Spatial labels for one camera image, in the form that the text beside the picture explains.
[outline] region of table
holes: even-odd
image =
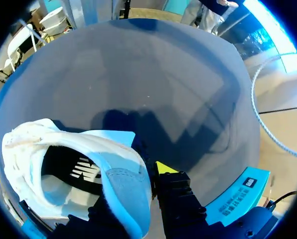
[[[1,140],[25,121],[60,129],[134,131],[152,160],[186,171],[207,205],[257,166],[259,124],[236,48],[202,30],[155,19],[109,21],[47,44],[0,92]],[[154,200],[148,238],[163,235]]]

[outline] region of black label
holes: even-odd
[[[256,184],[256,182],[257,182],[257,179],[255,179],[255,178],[247,178],[245,180],[245,182],[243,183],[243,185],[253,188],[254,185]]]

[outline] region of white chair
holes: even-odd
[[[27,27],[30,28],[31,30],[33,30],[32,24],[28,24]],[[21,44],[23,44],[24,41],[26,41],[30,36],[31,36],[31,40],[32,40],[33,49],[35,52],[37,51],[33,34],[27,27],[23,27],[23,29],[21,29],[17,33],[17,35],[14,36],[14,38],[11,40],[11,42],[8,46],[8,49],[7,49],[8,59],[5,61],[4,67],[6,67],[10,64],[13,71],[15,71],[15,67],[14,67],[15,62],[12,59],[13,54],[15,52],[17,52],[17,49],[21,46]]]

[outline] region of black cable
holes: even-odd
[[[281,196],[280,198],[278,198],[276,201],[274,201],[271,205],[269,205],[268,207],[266,207],[267,209],[270,209],[272,207],[274,207],[278,202],[280,202],[282,199],[285,199],[286,197],[289,197],[291,195],[295,195],[297,194],[297,191],[292,191],[289,193],[286,193],[285,195]]]

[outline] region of nike logo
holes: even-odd
[[[88,182],[102,184],[100,168],[87,158],[79,158],[70,175]]]

